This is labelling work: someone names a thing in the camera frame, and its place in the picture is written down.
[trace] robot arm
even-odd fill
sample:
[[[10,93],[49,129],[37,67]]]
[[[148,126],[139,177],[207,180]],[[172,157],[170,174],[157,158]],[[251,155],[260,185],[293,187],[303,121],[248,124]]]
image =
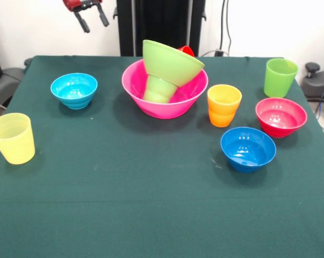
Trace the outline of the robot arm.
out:
[[[99,17],[105,27],[109,25],[109,22],[107,20],[106,15],[104,14],[101,2],[102,0],[63,0],[65,6],[75,14],[78,21],[80,22],[81,27],[83,28],[83,31],[86,33],[89,33],[89,27],[85,20],[81,17],[79,14],[80,11],[86,10],[88,8],[93,7],[94,5],[97,6]]]

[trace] orange cup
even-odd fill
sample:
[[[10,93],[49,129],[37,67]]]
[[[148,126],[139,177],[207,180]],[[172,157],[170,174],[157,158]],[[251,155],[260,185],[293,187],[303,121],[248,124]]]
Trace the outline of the orange cup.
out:
[[[242,93],[231,85],[218,84],[210,87],[207,100],[211,124],[216,127],[226,127],[235,117],[242,100]]]

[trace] green cup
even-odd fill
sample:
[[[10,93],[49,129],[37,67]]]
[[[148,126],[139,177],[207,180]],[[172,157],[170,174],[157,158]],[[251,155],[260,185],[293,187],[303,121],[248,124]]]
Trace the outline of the green cup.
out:
[[[298,66],[283,58],[267,62],[264,80],[264,93],[268,97],[284,98],[298,72]]]
[[[150,102],[168,103],[177,88],[205,66],[193,56],[156,41],[144,40],[142,52],[148,73],[143,99]]]

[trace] red cup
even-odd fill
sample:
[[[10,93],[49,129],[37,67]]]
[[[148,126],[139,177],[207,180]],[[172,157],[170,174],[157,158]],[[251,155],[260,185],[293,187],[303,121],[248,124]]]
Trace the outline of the red cup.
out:
[[[186,54],[189,54],[189,55],[195,57],[193,50],[189,46],[180,47],[178,50],[182,51],[183,53],[186,53]]]

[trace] white wall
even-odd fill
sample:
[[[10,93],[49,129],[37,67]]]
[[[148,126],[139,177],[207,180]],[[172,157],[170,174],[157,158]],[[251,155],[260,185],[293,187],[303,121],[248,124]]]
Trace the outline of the white wall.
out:
[[[62,0],[0,1],[2,68],[23,67],[35,55],[120,55],[116,0],[105,0],[110,25],[104,27],[96,7],[81,12],[90,33],[84,33]]]
[[[220,42],[221,0],[206,0],[200,52]],[[81,13],[91,32],[85,34],[62,0],[0,1],[0,61],[3,68],[23,66],[34,55],[120,55],[116,0],[104,0],[110,26],[103,27],[97,9]],[[229,28],[232,56],[282,56],[324,69],[324,0],[231,0]],[[224,50],[227,48],[225,36]]]
[[[199,54],[219,48],[222,0],[206,0]],[[299,66],[314,61],[324,69],[324,0],[230,0],[231,56],[281,56]],[[225,34],[223,50],[227,50]]]

